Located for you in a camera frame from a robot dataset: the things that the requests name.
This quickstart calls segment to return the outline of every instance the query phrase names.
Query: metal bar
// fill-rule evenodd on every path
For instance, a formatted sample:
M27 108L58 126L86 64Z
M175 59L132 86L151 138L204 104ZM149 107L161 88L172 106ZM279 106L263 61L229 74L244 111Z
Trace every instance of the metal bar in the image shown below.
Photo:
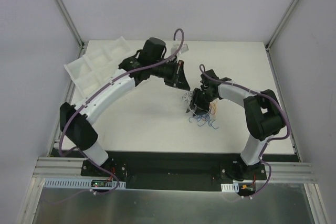
M318 185L305 184L304 186L315 224L330 223Z
M78 178L84 160L84 158L40 157L33 177ZM272 167L270 183L317 183L309 163L269 162L269 164Z
M271 39L269 40L269 42L266 44L267 49L269 50L272 45L274 44L274 41L277 39L277 37L279 36L282 28L284 27L284 25L287 23L289 17L291 16L291 14L293 13L295 7L298 5L300 0L292 0L291 3L289 4L289 6L287 7L285 14L282 16L280 23L278 24L277 28L275 29L275 31L273 32Z
M44 178L32 178L32 180L30 181L23 209L21 210L17 223L33 223L44 181Z
M85 46L83 48L80 48L77 59L83 56L84 51L85 51ZM72 96L73 96L74 91L75 91L75 87L76 86L75 86L74 82L72 80L70 80L70 82L68 84L68 89L67 89L65 98L63 99L63 102L71 102ZM51 137L51 140L50 140L48 155L50 155L51 151L53 150L53 148L55 146L58 147L58 144L55 144L55 143L59 142L60 137L61 137L61 130L59 128L59 120L58 120L57 124L55 126L55 129L54 129L54 133L53 133L53 135Z
M283 111L285 112L285 114L288 115L287 114L287 110L286 110L286 105L285 105L285 102L284 102L284 97L282 96L283 91L282 91L282 88L280 86L280 82L279 82L279 78L278 78L278 75L277 75L277 71L276 71L276 69L274 67L274 64L273 64L270 52L267 49L266 49L266 54L267 54L268 62L269 62L269 65L270 65L270 68L271 68L271 71L272 71L273 78L274 78L275 86L276 86L277 91L278 91L278 96L279 96L281 107L282 107ZM292 142L295 154L297 154L299 160L301 161L302 159L300 158L300 152L299 152L297 144L295 142L295 138L294 138L293 132L290 135L290 140Z
M70 15L69 15L69 12L67 11L65 5L64 5L64 2L62 0L54 0L56 2L56 5L59 9L59 11L61 12L62 16L63 16L63 19L64 21L66 22L67 26L69 27L73 37L75 38L78 46L80 48L83 47L83 41L74 25L74 22L72 21Z

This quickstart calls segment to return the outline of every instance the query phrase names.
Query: gray wall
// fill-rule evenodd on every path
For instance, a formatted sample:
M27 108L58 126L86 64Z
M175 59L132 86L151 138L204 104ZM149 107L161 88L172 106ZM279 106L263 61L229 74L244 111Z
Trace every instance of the gray wall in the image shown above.
M0 222L15 223L78 48L53 0L0 0Z
M291 0L63 0L83 40L171 39L263 41Z
M336 223L336 0L302 0L271 48L303 160Z

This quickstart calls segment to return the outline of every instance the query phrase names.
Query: glossy gray surface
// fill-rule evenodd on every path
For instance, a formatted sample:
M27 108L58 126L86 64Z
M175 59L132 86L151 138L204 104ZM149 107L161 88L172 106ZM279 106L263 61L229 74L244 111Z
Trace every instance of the glossy gray surface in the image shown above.
M43 197L58 201L75 192L44 188ZM230 202L236 197L193 191L85 192L58 205L43 202L42 211L39 204L34 223L314 223L303 185L270 184L252 200Z

